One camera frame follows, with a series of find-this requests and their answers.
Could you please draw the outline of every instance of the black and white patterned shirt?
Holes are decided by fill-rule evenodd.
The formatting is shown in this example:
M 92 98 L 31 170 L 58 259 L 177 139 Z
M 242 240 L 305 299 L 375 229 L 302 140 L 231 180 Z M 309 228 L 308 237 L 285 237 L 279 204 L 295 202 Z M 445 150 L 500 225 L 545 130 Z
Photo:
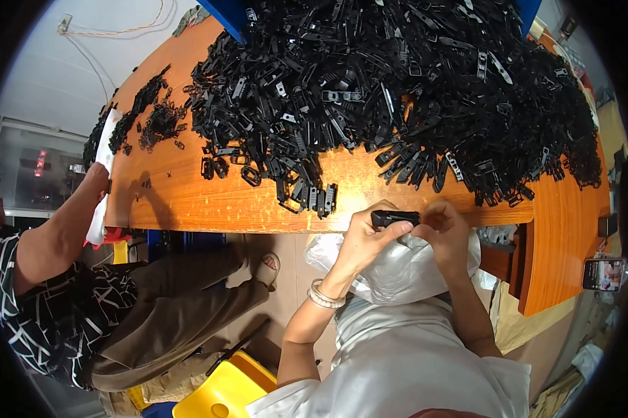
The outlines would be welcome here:
M 78 376 L 130 312 L 137 298 L 135 283 L 128 269 L 109 265 L 92 269 L 75 262 L 68 271 L 15 296 L 20 237 L 16 228 L 0 227 L 0 322 L 6 338 L 35 371 L 90 390 Z

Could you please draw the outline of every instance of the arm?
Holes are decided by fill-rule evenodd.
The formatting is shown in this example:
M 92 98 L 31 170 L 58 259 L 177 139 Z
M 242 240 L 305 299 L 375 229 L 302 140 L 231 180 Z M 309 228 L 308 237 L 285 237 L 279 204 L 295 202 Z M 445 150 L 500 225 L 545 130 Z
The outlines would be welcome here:
M 421 222 L 412 235 L 432 246 L 437 267 L 449 287 L 456 335 L 479 357 L 503 357 L 495 345 L 491 319 L 467 274 L 470 233 L 467 222 L 445 200 L 429 205 L 422 213 Z
M 325 296 L 344 298 L 355 277 L 372 263 L 386 244 L 412 230 L 411 223 L 396 222 L 375 231 L 370 213 L 379 209 L 399 210 L 391 203 L 381 201 L 353 214 L 337 261 L 319 285 L 319 291 Z M 295 311 L 284 332 L 276 375 L 277 387 L 306 379 L 321 380 L 314 359 L 314 343 L 321 338 L 334 313 L 335 310 L 322 308 L 309 298 Z
M 51 219 L 22 234 L 14 266 L 16 295 L 70 268 L 82 251 L 93 212 L 105 196 L 108 176 L 102 164 L 93 164 L 79 187 Z

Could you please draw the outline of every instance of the foot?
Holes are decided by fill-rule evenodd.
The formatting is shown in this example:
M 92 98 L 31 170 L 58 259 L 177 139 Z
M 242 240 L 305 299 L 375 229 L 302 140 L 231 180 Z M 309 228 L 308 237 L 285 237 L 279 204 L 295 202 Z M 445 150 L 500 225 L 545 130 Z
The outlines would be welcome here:
M 268 253 L 262 256 L 259 268 L 256 270 L 254 277 L 268 288 L 269 292 L 274 292 L 275 280 L 279 274 L 279 258 L 274 253 Z

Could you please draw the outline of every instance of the electrical outlet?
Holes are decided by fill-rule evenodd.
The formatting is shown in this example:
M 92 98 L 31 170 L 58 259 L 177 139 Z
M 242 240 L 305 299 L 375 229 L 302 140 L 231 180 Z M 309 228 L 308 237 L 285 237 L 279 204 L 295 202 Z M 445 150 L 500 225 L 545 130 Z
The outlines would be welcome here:
M 61 17 L 61 21 L 59 22 L 59 27 L 56 29 L 61 35 L 68 31 L 68 26 L 70 26 L 70 21 L 72 20 L 72 15 L 70 13 L 65 13 L 63 17 Z

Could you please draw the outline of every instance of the brown pants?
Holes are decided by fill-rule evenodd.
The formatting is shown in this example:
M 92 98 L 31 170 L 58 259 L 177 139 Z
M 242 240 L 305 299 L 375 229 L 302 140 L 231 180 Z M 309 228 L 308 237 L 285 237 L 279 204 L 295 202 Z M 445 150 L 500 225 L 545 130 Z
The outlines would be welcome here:
M 89 363 L 82 379 L 117 392 L 140 385 L 183 361 L 219 330 L 268 300 L 251 279 L 236 288 L 213 286 L 238 269 L 231 246 L 168 255 L 131 273 L 137 302 Z

